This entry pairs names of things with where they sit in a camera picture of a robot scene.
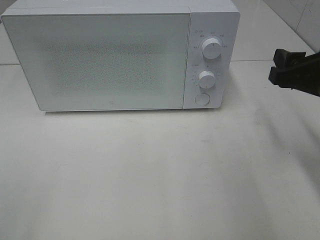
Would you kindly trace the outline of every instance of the power level knob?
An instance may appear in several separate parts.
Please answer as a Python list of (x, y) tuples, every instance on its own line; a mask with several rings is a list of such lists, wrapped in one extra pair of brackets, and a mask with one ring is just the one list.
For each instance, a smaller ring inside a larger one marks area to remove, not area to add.
[(202, 89), (212, 88), (216, 81), (216, 76), (212, 71), (202, 71), (198, 76), (198, 83)]
[(206, 59), (215, 59), (221, 55), (221, 41), (216, 37), (208, 38), (201, 47)]

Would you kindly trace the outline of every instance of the microwave door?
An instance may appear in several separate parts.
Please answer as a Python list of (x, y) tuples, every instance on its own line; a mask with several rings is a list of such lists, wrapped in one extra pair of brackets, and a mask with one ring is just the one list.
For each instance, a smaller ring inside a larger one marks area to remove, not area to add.
[(3, 21), (43, 111), (183, 108), (188, 13)]

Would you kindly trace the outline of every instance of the control panel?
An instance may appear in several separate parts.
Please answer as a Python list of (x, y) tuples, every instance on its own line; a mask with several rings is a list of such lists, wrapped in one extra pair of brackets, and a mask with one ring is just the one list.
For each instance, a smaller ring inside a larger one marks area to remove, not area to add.
[(239, 17), (238, 12), (191, 13), (184, 109), (220, 107)]

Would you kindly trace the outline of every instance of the white table surface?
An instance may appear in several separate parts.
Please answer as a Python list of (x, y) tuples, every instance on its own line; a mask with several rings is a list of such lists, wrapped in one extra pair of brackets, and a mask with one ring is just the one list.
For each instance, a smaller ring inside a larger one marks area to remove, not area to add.
[(276, 48), (312, 52), (236, 4), (215, 110), (45, 114), (0, 30), (0, 239), (320, 239), (320, 98), (268, 81)]

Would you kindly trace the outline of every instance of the microwave oven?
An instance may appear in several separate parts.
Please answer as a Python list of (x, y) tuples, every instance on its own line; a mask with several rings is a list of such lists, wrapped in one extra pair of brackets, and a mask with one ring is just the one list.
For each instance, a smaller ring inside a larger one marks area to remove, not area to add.
[(218, 108), (231, 0), (17, 0), (1, 16), (42, 111)]

